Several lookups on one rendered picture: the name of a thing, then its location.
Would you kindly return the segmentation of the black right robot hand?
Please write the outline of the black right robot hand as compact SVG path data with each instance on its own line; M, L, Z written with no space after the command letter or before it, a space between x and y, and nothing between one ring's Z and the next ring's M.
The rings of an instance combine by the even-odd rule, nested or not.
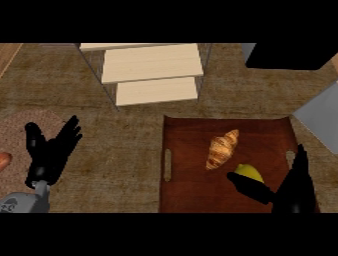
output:
M228 179L241 194L263 204L274 204L274 214L312 214L318 212L309 154L303 144L299 145L293 168L276 192L260 181L237 172L228 173Z

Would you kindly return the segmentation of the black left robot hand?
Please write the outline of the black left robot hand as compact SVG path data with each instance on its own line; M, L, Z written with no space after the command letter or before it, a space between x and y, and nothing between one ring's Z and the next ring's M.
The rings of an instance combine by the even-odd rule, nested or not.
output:
M80 119L77 116L71 117L51 140L46 139L40 126L34 122L25 125L25 132L27 150L33 159L25 184L36 189L40 181L55 185L61 178L68 158L83 138Z

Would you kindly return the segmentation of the dark brown wooden tray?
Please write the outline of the dark brown wooden tray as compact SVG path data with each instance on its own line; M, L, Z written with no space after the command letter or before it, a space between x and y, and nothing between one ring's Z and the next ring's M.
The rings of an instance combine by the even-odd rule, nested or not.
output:
M240 130L235 153L223 166L206 168L211 140ZM228 179L240 164L259 170L274 192L293 168L299 150L291 119L164 118L160 211L163 213L271 213L237 191Z

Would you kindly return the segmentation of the golden brown croissant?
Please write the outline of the golden brown croissant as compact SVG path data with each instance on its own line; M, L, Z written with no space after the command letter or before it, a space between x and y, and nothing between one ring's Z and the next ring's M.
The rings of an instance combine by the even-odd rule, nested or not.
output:
M229 131L223 136L217 136L211 140L209 159L206 168L214 170L223 166L234 156L240 143L240 130Z

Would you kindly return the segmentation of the pale wooden tiered shelf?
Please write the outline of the pale wooden tiered shelf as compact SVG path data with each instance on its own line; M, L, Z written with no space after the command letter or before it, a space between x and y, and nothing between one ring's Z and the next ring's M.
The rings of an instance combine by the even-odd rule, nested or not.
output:
M79 43L116 106L198 100L211 43Z

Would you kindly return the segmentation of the brown woven placemat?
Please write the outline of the brown woven placemat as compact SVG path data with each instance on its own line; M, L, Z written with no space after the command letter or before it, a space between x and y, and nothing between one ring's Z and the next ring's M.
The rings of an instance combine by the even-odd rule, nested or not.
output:
M65 125L65 120L51 110L22 111L0 121L0 153L12 154L11 165L0 172L0 200L14 192L34 192L25 185L31 165L25 132L30 122L40 126L48 140L56 137Z

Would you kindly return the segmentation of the yellow lemon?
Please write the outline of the yellow lemon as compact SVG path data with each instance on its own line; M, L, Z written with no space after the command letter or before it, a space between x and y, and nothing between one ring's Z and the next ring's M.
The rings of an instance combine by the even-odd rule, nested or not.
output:
M265 182L265 179L263 179L263 176L262 176L259 170L250 164L240 164L237 167L235 173L260 181L260 182Z

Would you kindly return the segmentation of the black appliance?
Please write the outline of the black appliance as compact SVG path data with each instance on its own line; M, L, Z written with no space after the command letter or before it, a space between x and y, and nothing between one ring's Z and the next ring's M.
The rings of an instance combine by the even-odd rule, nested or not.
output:
M244 43L243 52L248 68L319 70L338 53L338 42Z

